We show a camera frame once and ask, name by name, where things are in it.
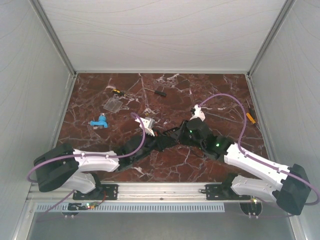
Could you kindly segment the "black fuse box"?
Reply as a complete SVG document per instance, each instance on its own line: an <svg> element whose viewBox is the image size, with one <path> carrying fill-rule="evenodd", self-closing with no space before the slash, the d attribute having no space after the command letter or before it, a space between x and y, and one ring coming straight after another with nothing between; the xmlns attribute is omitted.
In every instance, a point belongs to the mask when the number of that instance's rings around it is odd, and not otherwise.
<svg viewBox="0 0 320 240"><path fill-rule="evenodd" d="M170 137L170 138L174 139L176 142L178 142L179 139L181 138L181 128L174 127L174 128L171 128L169 130L164 131L162 134L167 137Z"/></svg>

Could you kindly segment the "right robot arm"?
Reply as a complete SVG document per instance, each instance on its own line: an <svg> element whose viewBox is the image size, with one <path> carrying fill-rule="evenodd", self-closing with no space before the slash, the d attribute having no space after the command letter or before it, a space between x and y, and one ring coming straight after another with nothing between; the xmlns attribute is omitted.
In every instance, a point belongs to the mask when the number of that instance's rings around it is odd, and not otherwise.
<svg viewBox="0 0 320 240"><path fill-rule="evenodd" d="M292 215L300 215L310 195L309 179L305 169L294 164L272 162L241 148L227 137L212 133L200 118L184 120L180 125L178 141L199 148L206 157L235 166L255 176L254 179L236 175L221 186L227 199L236 195L258 197L274 202Z"/></svg>

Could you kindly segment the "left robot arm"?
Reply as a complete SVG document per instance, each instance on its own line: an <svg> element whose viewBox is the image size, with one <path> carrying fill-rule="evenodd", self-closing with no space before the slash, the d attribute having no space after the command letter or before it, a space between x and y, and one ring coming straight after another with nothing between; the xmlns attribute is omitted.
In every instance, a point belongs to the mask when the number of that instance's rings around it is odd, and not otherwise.
<svg viewBox="0 0 320 240"><path fill-rule="evenodd" d="M162 152L177 144L172 137L162 134L142 139L141 135L135 135L116 151L109 152L81 151L63 143L34 160L38 189L47 193L63 187L97 199L103 187L92 172L124 170L152 151Z"/></svg>

